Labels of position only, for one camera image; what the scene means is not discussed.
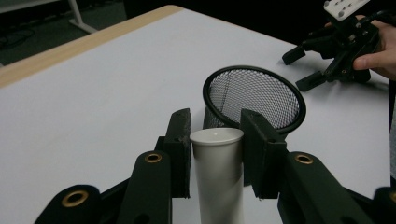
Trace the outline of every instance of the table surface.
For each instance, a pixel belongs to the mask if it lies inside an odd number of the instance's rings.
[[[291,83],[331,61],[315,52],[291,65],[292,44],[175,6],[166,6],[0,68],[0,217],[34,223],[52,197],[76,184],[109,189],[153,150],[170,116],[191,111],[202,129],[202,87],[230,65],[271,70]],[[303,124],[289,151],[318,157],[345,187],[372,198],[389,185],[388,81],[324,83],[303,92]],[[173,223],[200,223],[191,197],[173,199]],[[246,223],[281,223],[276,200],[244,188]]]

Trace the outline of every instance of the white cup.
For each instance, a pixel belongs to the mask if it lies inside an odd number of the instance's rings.
[[[197,176],[201,224],[243,224],[242,138],[234,128],[190,135]]]

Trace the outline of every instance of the black cable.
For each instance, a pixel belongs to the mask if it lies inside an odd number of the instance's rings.
[[[35,31],[32,29],[24,29],[15,32],[9,32],[0,35],[0,50],[12,49],[22,44],[29,37],[33,36]]]
[[[385,10],[380,10],[377,11],[370,16],[364,17],[359,20],[360,24],[364,26],[366,23],[370,23],[374,20],[376,21],[382,21],[384,23],[396,26],[396,8],[392,9],[385,9]]]

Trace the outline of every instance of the floor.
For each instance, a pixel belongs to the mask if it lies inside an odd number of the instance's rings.
[[[96,30],[126,20],[121,0],[104,1],[103,4],[80,10],[84,23]],[[0,35],[0,66],[15,63],[47,49],[81,38],[89,33],[77,28],[69,20],[74,19],[71,11],[61,16],[49,16],[17,27],[12,32]]]

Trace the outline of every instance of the wire mesh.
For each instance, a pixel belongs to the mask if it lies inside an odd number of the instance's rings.
[[[204,85],[204,129],[239,128],[242,108],[262,114],[279,133],[297,128],[305,116],[300,92],[285,78],[253,66],[231,66],[212,74]]]

